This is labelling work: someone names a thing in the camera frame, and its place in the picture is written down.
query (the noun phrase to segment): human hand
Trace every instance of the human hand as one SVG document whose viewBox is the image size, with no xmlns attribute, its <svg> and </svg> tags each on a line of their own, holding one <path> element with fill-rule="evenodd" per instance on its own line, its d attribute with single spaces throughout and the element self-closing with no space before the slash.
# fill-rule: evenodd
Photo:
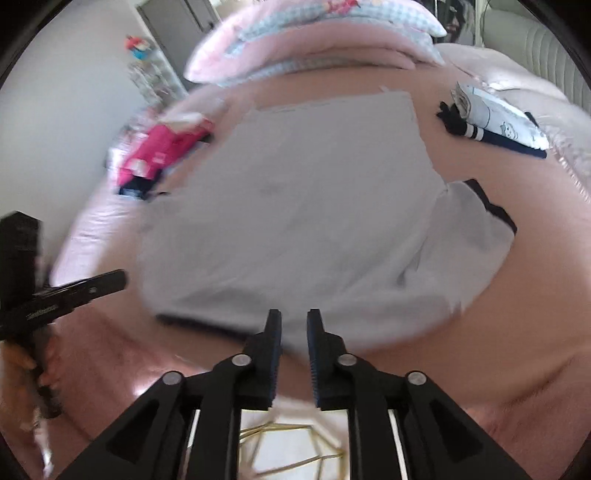
<svg viewBox="0 0 591 480">
<path fill-rule="evenodd" d="M 2 364 L 0 377 L 0 410 L 8 415 L 20 429 L 34 427 L 37 395 L 31 380 L 31 371 L 37 366 L 27 351 L 13 342 L 0 342 Z M 52 389 L 59 386 L 59 338 L 51 335 L 46 346 L 47 370 L 39 378 L 39 385 Z"/>
</svg>

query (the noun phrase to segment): black device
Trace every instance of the black device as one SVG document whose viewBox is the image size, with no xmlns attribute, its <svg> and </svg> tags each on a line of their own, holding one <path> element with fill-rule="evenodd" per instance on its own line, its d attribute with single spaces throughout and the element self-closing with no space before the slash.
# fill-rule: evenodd
<svg viewBox="0 0 591 480">
<path fill-rule="evenodd" d="M 43 373 L 44 328 L 94 299 L 123 290 L 126 275 L 116 270 L 58 288 L 37 289 L 37 257 L 41 223 L 21 212 L 0 219 L 0 341 L 21 345 L 35 360 L 37 385 Z M 61 413 L 49 387 L 36 387 L 45 418 Z"/>
<path fill-rule="evenodd" d="M 316 404 L 348 411 L 352 480 L 531 480 L 422 372 L 376 370 L 324 331 L 318 310 L 307 325 Z M 272 310 L 264 331 L 210 372 L 164 374 L 58 480 L 236 480 L 241 410 L 271 406 L 280 354 Z M 6 447 L 0 460 L 3 480 L 27 479 Z"/>
</svg>

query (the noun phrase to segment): bed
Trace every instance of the bed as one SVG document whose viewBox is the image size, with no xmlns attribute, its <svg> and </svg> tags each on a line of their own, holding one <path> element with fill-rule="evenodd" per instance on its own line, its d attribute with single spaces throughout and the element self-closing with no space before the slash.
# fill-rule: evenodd
<svg viewBox="0 0 591 480">
<path fill-rule="evenodd" d="M 443 46 L 441 52 L 447 65 L 439 68 L 333 68 L 226 89 L 197 89 L 169 113 L 199 111 L 212 97 L 223 97 L 229 110 L 217 125 L 216 143 L 186 159 L 159 188 L 182 185 L 186 175 L 199 168 L 252 108 L 384 89 L 410 92 L 421 137 L 436 171 L 446 181 L 476 178 L 491 202 L 511 214 L 519 233 L 493 282 L 465 314 L 419 338 L 360 353 L 384 371 L 424 371 L 468 409 L 535 480 L 557 479 L 591 431 L 591 413 L 586 407 L 591 393 L 591 210 L 585 185 L 577 183 L 561 150 L 564 142 L 560 139 L 569 133 L 565 130 L 569 125 L 556 127 L 558 133 L 551 136 L 554 148 L 547 160 L 540 161 L 453 137 L 435 112 L 439 102 L 449 99 L 456 82 L 476 80 L 520 108 L 532 110 L 541 117 L 543 128 L 546 117 L 548 121 L 558 116 L 569 119 L 578 113 L 569 113 L 573 106 L 556 87 L 495 52 L 462 46 Z M 475 54 L 480 63 L 474 62 Z M 562 110 L 544 112 L 540 99 Z M 591 120 L 586 121 L 591 128 Z M 587 141 L 580 135 L 573 138 L 583 145 Z M 98 316 L 105 329 L 125 336 L 135 347 L 158 352 L 160 359 L 170 357 L 192 365 L 188 372 L 211 368 L 239 344 L 214 334 L 166 326 L 149 314 L 138 294 L 135 264 L 146 207 L 115 195 L 112 186 L 106 179 L 80 213 L 54 266 L 52 285 L 126 269 L 131 279 L 128 289 L 81 310 L 78 321 Z M 66 319 L 59 328 L 66 333 L 73 321 Z M 301 391 L 299 385 L 309 383 L 305 363 L 295 355 L 284 357 L 281 395 L 308 400 L 296 394 Z M 155 368 L 153 373 L 161 371 Z M 139 383 L 131 376 L 128 379 L 130 395 L 121 398 L 117 408 L 124 408 L 132 393 L 141 392 L 139 383 L 147 381 L 146 377 Z M 75 396 L 69 397 L 72 405 Z M 80 410 L 76 420 L 88 422 Z M 97 433 L 100 426 L 95 422 L 92 430 Z"/>
</svg>

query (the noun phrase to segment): white cloth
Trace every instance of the white cloth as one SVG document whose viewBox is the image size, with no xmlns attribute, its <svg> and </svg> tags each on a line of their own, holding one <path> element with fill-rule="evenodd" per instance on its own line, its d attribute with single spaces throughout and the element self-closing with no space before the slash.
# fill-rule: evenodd
<svg viewBox="0 0 591 480">
<path fill-rule="evenodd" d="M 548 138 L 518 108 L 467 83 L 452 90 L 460 116 L 471 125 L 507 137 L 526 147 L 548 150 Z"/>
<path fill-rule="evenodd" d="M 139 254 L 155 314 L 259 331 L 283 313 L 305 351 L 306 314 L 364 348 L 465 308 L 514 233 L 462 182 L 433 170 L 406 92 L 253 112 L 148 209 Z"/>
</svg>

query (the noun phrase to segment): pink pillow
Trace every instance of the pink pillow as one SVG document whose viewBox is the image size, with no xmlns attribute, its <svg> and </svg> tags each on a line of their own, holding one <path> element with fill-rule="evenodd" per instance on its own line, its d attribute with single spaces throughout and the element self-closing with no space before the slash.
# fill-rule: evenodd
<svg viewBox="0 0 591 480">
<path fill-rule="evenodd" d="M 185 78 L 196 83 L 223 82 L 245 76 L 261 67 L 282 60 L 347 48 L 371 49 L 373 53 L 369 58 L 361 58 L 363 51 L 356 50 L 354 53 L 355 60 L 367 63 L 374 63 L 372 59 L 380 58 L 378 64 L 403 65 L 402 68 L 411 68 L 403 57 L 395 53 L 389 54 L 390 62 L 385 63 L 384 52 L 379 54 L 375 52 L 375 49 L 384 49 L 408 55 L 416 61 L 441 64 L 441 59 L 433 44 L 430 44 L 430 48 L 427 45 L 431 42 L 427 34 L 423 34 L 426 37 L 423 46 L 404 34 L 396 32 L 393 28 L 394 26 L 389 24 L 380 26 L 375 23 L 355 22 L 347 19 L 325 20 L 300 27 L 286 28 L 276 34 L 266 35 L 250 43 L 245 43 L 237 56 L 229 56 L 219 50 L 212 50 L 207 45 L 209 42 L 206 42 L 187 63 Z"/>
<path fill-rule="evenodd" d="M 312 57 L 349 59 L 371 65 L 397 67 L 404 70 L 416 69 L 414 62 L 404 53 L 387 48 L 335 48 L 322 53 L 316 53 Z"/>
<path fill-rule="evenodd" d="M 405 7 L 409 11 L 414 11 L 417 17 L 423 20 L 425 25 L 428 25 L 425 31 L 435 37 L 446 34 L 445 29 L 441 26 L 437 18 L 427 10 L 424 6 L 414 0 L 362 0 L 363 3 L 368 2 L 372 6 L 379 5 L 381 8 L 387 9 L 391 5 L 399 5 Z M 210 35 L 208 35 L 203 42 L 201 42 L 193 55 L 199 50 L 203 50 L 203 54 L 212 54 L 217 52 L 222 55 L 232 44 L 240 40 L 240 32 L 247 28 L 251 28 L 263 20 L 268 20 L 273 15 L 277 15 L 296 9 L 298 7 L 305 7 L 306 5 L 328 5 L 327 0 L 267 0 L 249 7 L 243 8 L 238 12 L 228 17 L 224 22 L 217 27 Z"/>
</svg>

